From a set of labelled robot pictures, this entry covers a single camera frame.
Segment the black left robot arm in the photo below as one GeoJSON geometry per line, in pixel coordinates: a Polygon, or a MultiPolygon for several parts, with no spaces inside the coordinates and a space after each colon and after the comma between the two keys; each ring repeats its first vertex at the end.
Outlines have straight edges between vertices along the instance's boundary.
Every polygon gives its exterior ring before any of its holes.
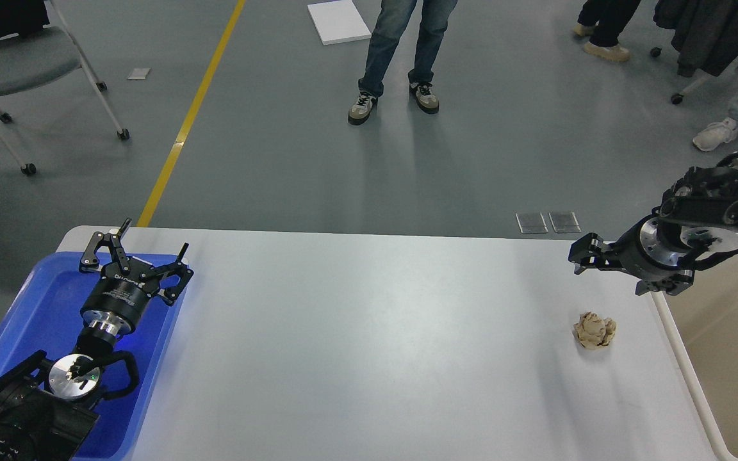
{"type": "Polygon", "coordinates": [[[176,255],[117,230],[33,268],[0,324],[0,460],[120,460],[140,432],[181,293],[176,255]]]}

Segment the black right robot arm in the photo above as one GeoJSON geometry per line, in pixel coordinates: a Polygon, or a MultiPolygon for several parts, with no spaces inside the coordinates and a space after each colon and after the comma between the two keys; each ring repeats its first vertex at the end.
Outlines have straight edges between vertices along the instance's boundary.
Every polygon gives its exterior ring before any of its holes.
{"type": "Polygon", "coordinates": [[[664,192],[661,204],[607,244],[589,233],[570,248],[576,274],[620,271],[638,280],[637,295],[676,296],[698,271],[738,254],[738,151],[710,168],[692,167],[664,192]]]}

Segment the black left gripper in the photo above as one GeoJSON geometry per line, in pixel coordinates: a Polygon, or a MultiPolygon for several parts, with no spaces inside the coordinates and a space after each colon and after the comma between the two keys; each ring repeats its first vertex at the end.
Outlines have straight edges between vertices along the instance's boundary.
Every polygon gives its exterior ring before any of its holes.
{"type": "Polygon", "coordinates": [[[152,263],[127,257],[121,237],[131,225],[126,218],[115,232],[95,232],[79,260],[79,272],[100,271],[99,280],[80,309],[85,327],[104,330],[112,335],[132,334],[137,330],[147,306],[156,297],[161,305],[173,306],[185,290],[194,271],[184,261],[188,243],[172,263],[153,266],[152,263]],[[111,263],[104,265],[97,257],[100,248],[107,248],[111,263]],[[165,280],[177,278],[173,285],[165,280]]]}

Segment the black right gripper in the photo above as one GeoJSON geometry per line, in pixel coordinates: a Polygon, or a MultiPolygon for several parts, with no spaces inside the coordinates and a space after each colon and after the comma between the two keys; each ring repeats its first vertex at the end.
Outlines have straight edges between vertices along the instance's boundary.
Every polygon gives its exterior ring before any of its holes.
{"type": "Polygon", "coordinates": [[[647,216],[635,223],[619,240],[606,243],[597,233],[575,241],[568,262],[574,274],[585,270],[623,271],[639,279],[635,295],[662,292],[676,296],[693,285],[694,271],[679,262],[691,248],[682,243],[682,226],[647,216]]]}

